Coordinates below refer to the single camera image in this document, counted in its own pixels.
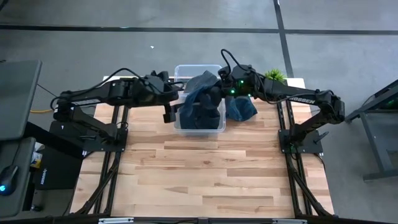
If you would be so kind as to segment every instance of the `yellow cable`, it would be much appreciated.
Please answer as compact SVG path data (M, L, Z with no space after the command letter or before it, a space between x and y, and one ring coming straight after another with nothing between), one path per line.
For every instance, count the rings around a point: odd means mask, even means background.
M48 113L48 112L51 112L52 110L51 109L49 109L49 110L31 110L30 112L31 113Z

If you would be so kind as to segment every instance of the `concrete floor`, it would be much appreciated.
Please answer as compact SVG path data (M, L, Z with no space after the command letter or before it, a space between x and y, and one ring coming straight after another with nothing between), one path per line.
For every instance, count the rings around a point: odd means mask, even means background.
M280 0L285 29L397 30L397 7L395 0ZM0 12L0 22L278 29L272 0L10 0ZM346 114L398 77L396 35L286 39L294 77L304 78L307 88L333 90L345 101ZM40 59L44 64L39 83L56 95L92 86L120 67L139 74L172 74L179 64L224 65L222 48L257 71L286 71L279 34L0 30L0 59ZM33 109L49 108L52 97L38 88ZM29 119L48 128L52 116L32 114ZM398 179L362 181L363 174L377 171L362 124L356 120L327 125L322 131L330 132L323 148L336 214L397 223ZM62 213L67 203L59 200L52 209Z

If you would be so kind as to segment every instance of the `butcher block tabletop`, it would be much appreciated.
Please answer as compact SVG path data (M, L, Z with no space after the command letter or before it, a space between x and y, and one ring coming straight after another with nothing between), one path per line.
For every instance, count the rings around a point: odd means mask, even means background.
M301 78L288 79L288 84L304 87ZM253 102L258 114L249 121L227 120L223 133L201 138L182 136L173 124L164 124L163 106L131 109L112 216L294 217L276 107L258 99ZM311 117L308 105L292 107L296 123ZM112 113L113 107L98 105L95 118L110 123ZM103 152L94 152L83 161L71 212L81 208L97 187L103 157ZM308 187L333 213L321 161L313 154L302 157ZM101 209L108 188L104 192ZM300 190L298 195L304 211Z

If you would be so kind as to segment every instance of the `plastic container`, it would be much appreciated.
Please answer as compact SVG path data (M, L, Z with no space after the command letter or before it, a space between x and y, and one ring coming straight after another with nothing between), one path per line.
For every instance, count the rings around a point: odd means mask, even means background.
M193 77L202 75L206 70L216 75L217 78L220 78L218 76L218 70L221 68L221 65L178 65L174 70L174 81L187 82Z
M189 79L203 74L206 70L217 75L218 70L222 67L220 65L179 65L175 67L174 81L175 82L187 82ZM183 103L188 96L188 93L180 92L179 99L177 103ZM176 121L174 122L174 130L180 134L190 135L190 136L203 136L210 134L222 133L226 126L225 117L225 101L221 100L218 106L218 111L220 112L220 122L217 129L181 129L180 125L180 114L179 111L176 114Z

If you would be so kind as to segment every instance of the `computer mouse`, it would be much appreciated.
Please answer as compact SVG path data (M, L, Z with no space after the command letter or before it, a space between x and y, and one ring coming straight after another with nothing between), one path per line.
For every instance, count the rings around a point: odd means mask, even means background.
M18 166L11 165L4 168L0 173L0 195L12 194L17 187Z

